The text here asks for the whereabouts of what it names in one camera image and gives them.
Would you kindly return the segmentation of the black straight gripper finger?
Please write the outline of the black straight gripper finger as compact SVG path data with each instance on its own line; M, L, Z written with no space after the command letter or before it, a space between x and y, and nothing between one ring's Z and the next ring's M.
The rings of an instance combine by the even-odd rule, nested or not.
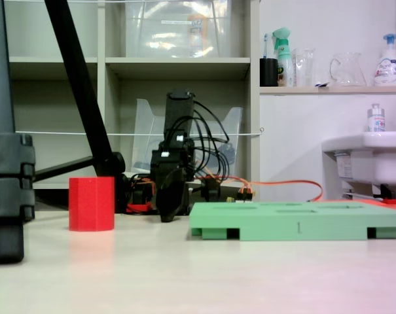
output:
M189 193L189 184L184 182L183 184L183 193L181 199L181 216L188 216L190 213L190 193Z

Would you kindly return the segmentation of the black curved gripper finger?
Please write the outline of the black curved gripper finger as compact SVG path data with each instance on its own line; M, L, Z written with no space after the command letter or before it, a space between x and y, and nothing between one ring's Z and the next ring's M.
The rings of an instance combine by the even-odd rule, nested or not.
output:
M184 171L175 168L162 179L158 191L158 210L161 222L171 222L179 212L185 189Z

